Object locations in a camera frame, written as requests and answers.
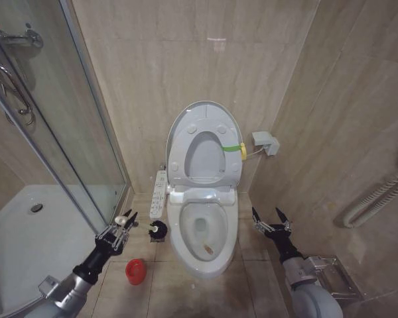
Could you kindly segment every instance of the grab bar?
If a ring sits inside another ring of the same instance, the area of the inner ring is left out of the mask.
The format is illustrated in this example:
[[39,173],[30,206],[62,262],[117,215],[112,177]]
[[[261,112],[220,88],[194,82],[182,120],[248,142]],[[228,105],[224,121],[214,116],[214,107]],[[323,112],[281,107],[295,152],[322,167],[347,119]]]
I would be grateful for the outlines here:
[[29,119],[29,121],[27,123],[25,123],[26,126],[31,125],[34,121],[35,121],[35,115],[33,113],[33,108],[31,106],[31,104],[25,99],[25,96],[23,95],[19,84],[15,81],[15,79],[13,78],[13,75],[10,73],[10,71],[3,66],[2,64],[0,64],[0,71],[2,71],[7,78],[9,79],[9,81],[12,83],[13,87],[9,87],[7,84],[5,84],[1,79],[0,79],[0,86],[3,90],[3,93],[6,95],[7,90],[9,90],[14,96],[16,96],[25,106],[24,109],[18,109],[18,114],[25,116],[30,114],[31,117]]

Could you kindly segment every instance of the shower drain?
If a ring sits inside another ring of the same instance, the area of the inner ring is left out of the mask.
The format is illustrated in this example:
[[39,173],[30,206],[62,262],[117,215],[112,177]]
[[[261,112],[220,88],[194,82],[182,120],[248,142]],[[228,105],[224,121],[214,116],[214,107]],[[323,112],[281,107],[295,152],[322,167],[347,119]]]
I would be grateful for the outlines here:
[[42,207],[43,207],[43,204],[37,203],[31,207],[31,212],[37,213],[42,209]]

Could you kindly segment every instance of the toilet seat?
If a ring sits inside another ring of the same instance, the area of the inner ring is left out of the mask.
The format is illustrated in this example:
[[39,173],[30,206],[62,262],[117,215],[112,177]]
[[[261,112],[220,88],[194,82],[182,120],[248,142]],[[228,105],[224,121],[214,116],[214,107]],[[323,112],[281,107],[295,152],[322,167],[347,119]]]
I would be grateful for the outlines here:
[[[202,278],[221,274],[233,257],[238,216],[236,186],[241,176],[241,151],[233,147],[241,142],[234,118],[211,101],[189,105],[176,118],[168,136],[170,193],[166,208],[171,243],[188,270]],[[205,222],[204,226],[212,231],[209,246],[194,226],[198,221]],[[216,240],[223,239],[221,247]],[[216,255],[210,255],[214,249]]]

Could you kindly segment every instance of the small white object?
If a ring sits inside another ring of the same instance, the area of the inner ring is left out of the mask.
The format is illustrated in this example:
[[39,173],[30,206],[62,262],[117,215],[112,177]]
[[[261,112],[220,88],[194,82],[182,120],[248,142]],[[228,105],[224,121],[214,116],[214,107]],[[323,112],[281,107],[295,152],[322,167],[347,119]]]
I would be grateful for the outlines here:
[[128,217],[124,217],[123,215],[118,215],[115,218],[115,223],[117,223],[120,227],[123,227],[128,220]]
[[152,204],[149,217],[158,219],[162,217],[162,211],[165,206],[166,197],[166,171],[159,170],[155,180],[155,188],[153,189]]
[[253,132],[252,138],[254,145],[262,146],[268,156],[274,156],[279,151],[279,141],[267,131]]

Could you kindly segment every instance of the electrical cable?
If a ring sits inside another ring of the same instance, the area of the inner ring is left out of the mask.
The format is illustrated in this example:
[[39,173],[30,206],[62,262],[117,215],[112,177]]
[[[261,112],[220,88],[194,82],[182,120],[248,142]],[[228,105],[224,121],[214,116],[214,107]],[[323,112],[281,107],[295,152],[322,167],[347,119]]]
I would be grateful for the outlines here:
[[264,150],[264,146],[262,146],[261,149],[255,151],[255,152],[252,152],[251,154],[246,155],[246,158],[249,157],[249,156],[252,156],[253,154],[257,154],[258,152],[261,152],[263,150]]

